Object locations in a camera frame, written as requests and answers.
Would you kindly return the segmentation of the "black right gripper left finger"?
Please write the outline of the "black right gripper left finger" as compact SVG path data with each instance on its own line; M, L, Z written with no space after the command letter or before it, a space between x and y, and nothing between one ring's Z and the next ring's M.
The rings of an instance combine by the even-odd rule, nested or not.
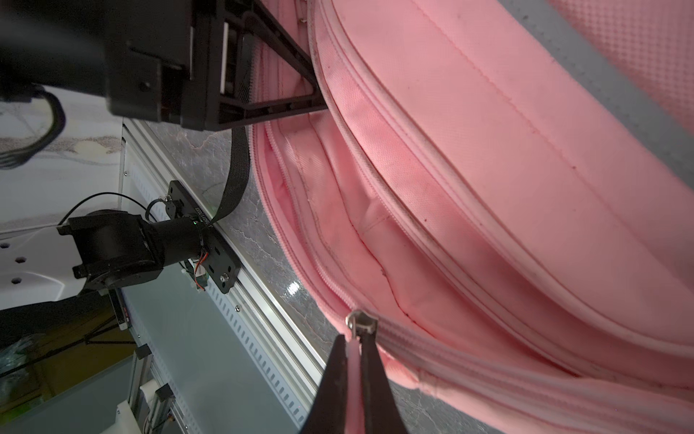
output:
M313 406L301 434L344 434L348 395L346 339L334 340Z

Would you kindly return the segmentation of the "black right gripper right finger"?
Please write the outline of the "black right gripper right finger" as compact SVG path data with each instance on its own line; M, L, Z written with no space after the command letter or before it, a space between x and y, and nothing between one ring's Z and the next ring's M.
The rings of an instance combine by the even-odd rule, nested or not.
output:
M368 434L408 434L386 376L374 335L361 334L361 390Z

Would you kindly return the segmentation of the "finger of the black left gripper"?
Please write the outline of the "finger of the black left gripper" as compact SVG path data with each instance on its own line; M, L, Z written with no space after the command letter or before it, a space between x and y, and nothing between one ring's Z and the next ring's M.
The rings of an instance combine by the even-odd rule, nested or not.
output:
M307 1L219 1L216 127L327 109L308 47Z

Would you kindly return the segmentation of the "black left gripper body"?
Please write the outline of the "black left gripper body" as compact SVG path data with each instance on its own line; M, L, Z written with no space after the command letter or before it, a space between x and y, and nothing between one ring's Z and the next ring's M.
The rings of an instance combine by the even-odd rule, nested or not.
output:
M115 116L222 130L221 1L4 1L1 78L103 98Z

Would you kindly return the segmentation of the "black backpack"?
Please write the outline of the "black backpack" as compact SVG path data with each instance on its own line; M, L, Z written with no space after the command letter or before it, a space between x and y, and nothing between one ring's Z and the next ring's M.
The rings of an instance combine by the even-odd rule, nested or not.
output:
M239 205L250 177L249 139L245 127L231 130L230 168L222 193L222 199L211 224L231 214Z

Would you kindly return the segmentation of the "pink backpack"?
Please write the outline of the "pink backpack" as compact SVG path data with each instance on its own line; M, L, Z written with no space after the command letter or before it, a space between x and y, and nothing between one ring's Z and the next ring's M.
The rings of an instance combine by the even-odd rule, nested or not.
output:
M513 433L693 430L690 1L270 1L327 110L267 217L388 377Z

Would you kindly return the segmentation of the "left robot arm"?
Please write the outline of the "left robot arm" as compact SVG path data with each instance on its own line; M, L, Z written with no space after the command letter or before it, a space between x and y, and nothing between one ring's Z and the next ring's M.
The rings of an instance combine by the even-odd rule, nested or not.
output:
M184 260L219 261L218 282L229 289L240 260L211 241L215 221L237 208L249 182L246 128L326 107L309 55L260 1L3 2L1 99L43 99L52 113L34 143L2 152L3 169L23 166L63 133L55 89L99 96L124 118L230 130L230 171L213 219L174 201L164 222L117 210L67 213L54 227L3 241L3 309L135 286Z

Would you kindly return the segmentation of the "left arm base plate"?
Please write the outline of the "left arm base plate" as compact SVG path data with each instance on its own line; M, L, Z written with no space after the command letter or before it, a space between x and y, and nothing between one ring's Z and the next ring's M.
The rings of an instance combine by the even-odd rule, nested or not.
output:
M219 291L228 294L236 285L242 270L240 256L222 232L210 224L211 218L180 181L169 183L167 196L171 202L166 206L166 213L171 219L189 217L196 222L202 235L202 253L199 257L207 255L202 265Z

